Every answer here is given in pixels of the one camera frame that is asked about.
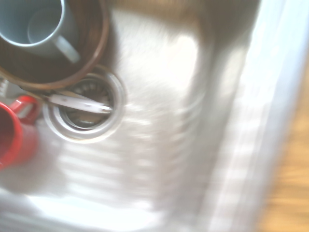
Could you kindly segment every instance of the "wooden bowl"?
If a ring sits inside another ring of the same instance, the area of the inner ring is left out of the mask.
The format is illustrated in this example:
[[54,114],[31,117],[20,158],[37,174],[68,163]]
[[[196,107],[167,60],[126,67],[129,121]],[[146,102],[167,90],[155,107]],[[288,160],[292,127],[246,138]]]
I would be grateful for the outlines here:
[[81,60],[42,58],[0,37],[0,75],[25,89],[54,89],[71,85],[89,73],[105,49],[109,18],[105,0],[68,0],[79,27],[76,50]]

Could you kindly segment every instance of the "sink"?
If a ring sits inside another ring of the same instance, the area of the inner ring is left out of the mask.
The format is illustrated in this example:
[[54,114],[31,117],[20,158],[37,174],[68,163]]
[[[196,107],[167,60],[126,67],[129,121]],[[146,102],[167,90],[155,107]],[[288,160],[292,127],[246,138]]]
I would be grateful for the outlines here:
[[108,1],[100,64],[123,87],[122,115],[72,139],[41,114],[36,156],[0,173],[0,231],[250,231],[304,69],[308,5]]

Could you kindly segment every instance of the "wooden countertop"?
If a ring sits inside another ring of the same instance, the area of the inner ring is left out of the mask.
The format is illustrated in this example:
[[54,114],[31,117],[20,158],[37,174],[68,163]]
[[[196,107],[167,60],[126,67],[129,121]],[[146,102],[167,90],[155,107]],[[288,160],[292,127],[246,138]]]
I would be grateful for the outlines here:
[[309,232],[309,61],[259,232]]

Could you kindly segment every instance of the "drain strainer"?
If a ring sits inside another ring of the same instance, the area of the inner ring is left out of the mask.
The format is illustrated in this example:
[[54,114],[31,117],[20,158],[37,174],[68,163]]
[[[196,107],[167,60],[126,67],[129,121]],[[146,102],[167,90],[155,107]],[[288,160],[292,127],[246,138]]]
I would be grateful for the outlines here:
[[[109,85],[102,79],[85,78],[71,86],[69,90],[113,108],[114,100],[112,91]],[[60,114],[68,125],[82,130],[90,130],[104,123],[112,113],[95,114],[69,107],[61,107]]]
[[124,89],[118,78],[106,67],[97,65],[93,73],[70,86],[69,91],[86,98],[104,103],[112,108],[110,114],[95,114],[64,106],[48,105],[43,107],[48,126],[62,138],[70,141],[91,142],[103,136],[117,122],[123,113]]

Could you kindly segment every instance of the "drain ring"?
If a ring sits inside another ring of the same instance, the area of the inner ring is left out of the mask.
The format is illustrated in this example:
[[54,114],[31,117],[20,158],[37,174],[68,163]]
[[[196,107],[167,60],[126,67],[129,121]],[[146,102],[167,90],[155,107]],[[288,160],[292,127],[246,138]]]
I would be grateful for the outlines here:
[[[97,65],[93,69],[93,73],[87,74],[80,82],[89,79],[102,83],[109,91],[113,111],[105,120],[100,121],[94,126],[83,128],[73,122],[72,125],[66,118],[64,109],[61,106],[47,104],[43,106],[43,115],[48,126],[60,137],[73,142],[90,142],[92,139],[101,137],[102,135],[105,136],[107,131],[112,131],[111,128],[117,126],[123,114],[125,102],[124,89],[119,79],[108,68],[102,65]],[[78,86],[80,82],[71,86],[71,88],[74,89],[74,86]]]

